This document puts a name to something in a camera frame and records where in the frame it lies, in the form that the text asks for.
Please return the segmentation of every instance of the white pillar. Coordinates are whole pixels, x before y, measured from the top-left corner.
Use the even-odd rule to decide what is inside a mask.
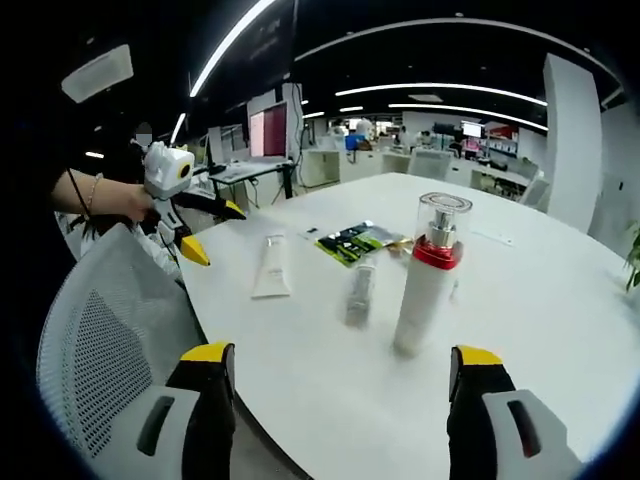
[[[282,85],[282,100],[287,102],[287,152],[294,161],[297,161],[304,129],[302,85],[294,83]]]
[[[209,153],[214,163],[224,163],[224,149],[222,148],[222,134],[220,127],[210,128],[207,135],[209,136]]]
[[[544,66],[547,169],[552,181],[548,213],[587,232],[600,190],[602,126],[593,75],[555,55]]]

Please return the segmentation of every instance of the ceiling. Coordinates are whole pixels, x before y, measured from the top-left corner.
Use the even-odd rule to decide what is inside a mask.
[[[178,137],[183,141],[203,133],[208,126],[230,123],[234,115],[241,118],[242,109],[230,107],[272,87],[281,81],[281,74],[290,72],[291,78],[303,85],[310,102],[305,106],[307,113],[323,110],[337,114],[341,107],[359,105],[366,111],[384,112],[389,111],[389,103],[416,102],[409,94],[435,93],[447,105],[495,111],[544,124],[543,107],[495,94],[451,89],[345,97],[335,97],[334,93],[387,83],[455,82],[543,99],[542,69],[547,52],[591,70],[601,99],[618,87],[611,74],[566,47],[495,26],[447,23],[356,35],[397,22],[434,18],[459,21],[456,13],[461,13],[463,20],[490,19],[544,32],[578,49],[588,48],[592,55],[613,65],[615,62],[592,38],[600,19],[585,16],[583,2],[564,2],[560,7],[560,2],[548,0],[517,5],[507,1],[430,0],[299,0],[295,5],[294,0],[277,0],[264,13],[268,21],[259,18],[254,22],[227,52],[198,96],[190,99],[190,86],[215,46],[256,1],[115,0],[100,9],[95,5],[78,9],[63,2],[38,5],[38,15],[31,14],[33,7],[28,2],[22,2],[16,8],[24,12],[17,12],[13,18],[27,20],[23,31],[28,34],[18,42],[9,39],[9,44],[19,48],[16,46],[5,57],[14,73],[11,103],[16,109],[15,123],[37,124],[42,112],[55,111],[71,138],[73,154],[80,155],[122,145],[142,121],[151,124],[156,136],[171,133],[179,114],[187,112]],[[269,43],[264,30],[274,22],[280,28],[278,41],[271,42],[268,49],[262,48],[261,42]],[[354,38],[295,61],[343,37]],[[131,48],[133,78],[80,105],[60,92],[60,82],[66,75],[123,43]],[[255,60],[258,49],[267,53],[251,64],[247,58]]]
[[[303,85],[304,97],[309,100],[305,113],[324,111],[329,116],[341,116],[344,114],[339,108],[351,106],[365,107],[364,113],[388,111],[390,103],[422,103],[410,95],[436,94],[442,105],[492,111],[546,125],[544,106],[493,93],[421,88],[336,97],[335,92],[374,85],[437,82],[501,89],[544,100],[543,68],[547,53],[592,71],[601,100],[619,86],[612,74],[567,46],[513,29],[459,23],[468,22],[470,17],[508,22],[557,35],[585,54],[585,48],[591,52],[594,47],[588,35],[575,28],[575,24],[567,28],[566,24],[555,22],[556,17],[549,19],[536,14],[544,10],[545,2],[537,2],[529,9],[516,7],[518,10],[510,5],[506,13],[500,2],[491,5],[482,2],[481,10],[480,2],[457,2],[457,6],[447,3],[446,8],[439,6],[442,2],[407,2],[409,6],[395,9],[389,8],[391,2],[381,0],[355,3],[366,3],[367,15],[356,9],[333,15],[341,4],[337,0],[322,2],[322,7],[303,0],[303,5],[309,8],[300,10],[295,43],[298,61],[292,66],[292,76]],[[446,18],[448,23],[406,24],[434,18],[440,21]],[[358,32],[392,24],[399,26],[358,36]],[[343,41],[305,56],[338,38]]]

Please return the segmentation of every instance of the hand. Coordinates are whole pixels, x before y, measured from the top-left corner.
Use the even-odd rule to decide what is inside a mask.
[[[144,220],[153,208],[153,199],[142,185],[98,180],[91,213],[94,215],[125,215],[134,222]]]
[[[123,215],[134,222],[141,222],[147,212],[153,208],[153,199],[142,185],[124,184],[126,202],[123,205]]]

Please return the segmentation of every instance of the monitor screen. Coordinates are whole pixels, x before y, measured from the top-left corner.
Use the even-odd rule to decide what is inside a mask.
[[[462,122],[462,133],[468,137],[482,137],[482,125],[479,123]]]
[[[287,104],[281,103],[251,115],[249,144],[252,157],[287,154]]]

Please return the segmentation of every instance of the desk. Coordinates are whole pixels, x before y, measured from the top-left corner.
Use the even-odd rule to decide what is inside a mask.
[[[411,361],[391,348],[406,268],[378,253],[369,326],[342,323],[350,271],[300,236],[365,219],[412,234],[419,195],[474,202],[450,336]],[[264,236],[286,232],[288,298],[252,300]],[[273,440],[316,480],[446,479],[450,346],[502,357],[546,403],[583,461],[605,444],[640,375],[638,317],[622,298],[624,261],[515,202],[401,174],[281,202],[197,234],[211,266],[180,259],[207,338],[236,344],[236,388]],[[501,241],[509,239],[511,246]]]
[[[293,162],[282,158],[278,161],[247,161],[231,163],[225,170],[215,175],[209,175],[213,181],[213,188],[216,195],[219,195],[218,183],[223,185],[233,185],[244,182],[250,178],[259,177],[272,172],[282,172],[283,188],[285,198],[293,197],[291,187],[291,174],[293,172]]]
[[[472,160],[463,160],[456,158],[451,161],[449,172],[447,173],[447,182],[455,183],[463,187],[476,186],[477,181],[474,180],[476,175],[489,175],[494,178],[501,178],[509,182],[520,185],[527,188],[531,183],[531,180],[515,172],[503,172],[502,170],[496,170],[495,168],[485,167]]]

